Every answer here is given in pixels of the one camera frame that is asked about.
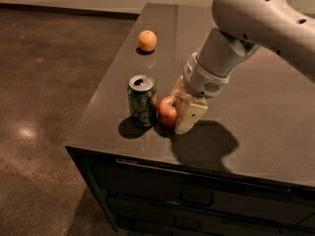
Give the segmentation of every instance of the soda can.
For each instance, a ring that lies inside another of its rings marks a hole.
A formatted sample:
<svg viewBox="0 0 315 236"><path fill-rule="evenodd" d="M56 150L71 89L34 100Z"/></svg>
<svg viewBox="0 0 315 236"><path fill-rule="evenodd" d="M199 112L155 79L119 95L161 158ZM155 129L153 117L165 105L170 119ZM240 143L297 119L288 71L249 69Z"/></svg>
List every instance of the soda can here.
<svg viewBox="0 0 315 236"><path fill-rule="evenodd" d="M140 127L152 127L157 120L157 88L153 78L134 76L129 81L128 98L133 122Z"/></svg>

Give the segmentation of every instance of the can top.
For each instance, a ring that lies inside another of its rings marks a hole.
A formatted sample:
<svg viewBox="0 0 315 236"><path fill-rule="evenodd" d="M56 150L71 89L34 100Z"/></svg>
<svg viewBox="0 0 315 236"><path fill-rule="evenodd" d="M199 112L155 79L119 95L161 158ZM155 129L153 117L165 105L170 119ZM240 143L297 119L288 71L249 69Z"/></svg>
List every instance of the can top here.
<svg viewBox="0 0 315 236"><path fill-rule="evenodd" d="M135 91L150 90L154 85L154 79L148 75L136 75L129 81L129 87Z"/></svg>

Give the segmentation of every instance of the gray tabletop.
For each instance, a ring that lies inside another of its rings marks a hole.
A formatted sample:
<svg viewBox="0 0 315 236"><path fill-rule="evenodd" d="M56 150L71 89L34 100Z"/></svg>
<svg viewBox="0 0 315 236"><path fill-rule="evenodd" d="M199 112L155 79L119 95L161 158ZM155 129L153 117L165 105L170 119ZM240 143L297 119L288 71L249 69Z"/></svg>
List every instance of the gray tabletop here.
<svg viewBox="0 0 315 236"><path fill-rule="evenodd" d="M234 69L189 134L132 124L129 79L151 75L158 98L169 95L213 26L211 8L148 4L66 146L315 187L315 86L265 48ZM137 52L142 30L157 33L150 55Z"/></svg>

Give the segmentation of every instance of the brown concrete floor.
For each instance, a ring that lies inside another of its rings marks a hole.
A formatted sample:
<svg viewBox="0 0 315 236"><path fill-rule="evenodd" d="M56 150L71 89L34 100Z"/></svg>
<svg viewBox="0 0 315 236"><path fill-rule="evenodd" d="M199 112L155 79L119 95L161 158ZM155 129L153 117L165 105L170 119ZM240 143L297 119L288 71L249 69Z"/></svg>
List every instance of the brown concrete floor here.
<svg viewBox="0 0 315 236"><path fill-rule="evenodd" d="M0 9L0 235L115 233L64 148L131 19Z"/></svg>

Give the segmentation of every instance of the table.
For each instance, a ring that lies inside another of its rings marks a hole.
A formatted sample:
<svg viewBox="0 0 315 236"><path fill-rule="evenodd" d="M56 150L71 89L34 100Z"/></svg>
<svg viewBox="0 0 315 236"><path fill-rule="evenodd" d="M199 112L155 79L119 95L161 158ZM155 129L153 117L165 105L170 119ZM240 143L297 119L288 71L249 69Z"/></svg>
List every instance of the table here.
<svg viewBox="0 0 315 236"><path fill-rule="evenodd" d="M238 65L189 134L132 123L129 79L150 75L169 95L214 26L211 8L147 4L66 149L115 230L314 235L315 87L277 54ZM142 30L157 33L150 55Z"/></svg>

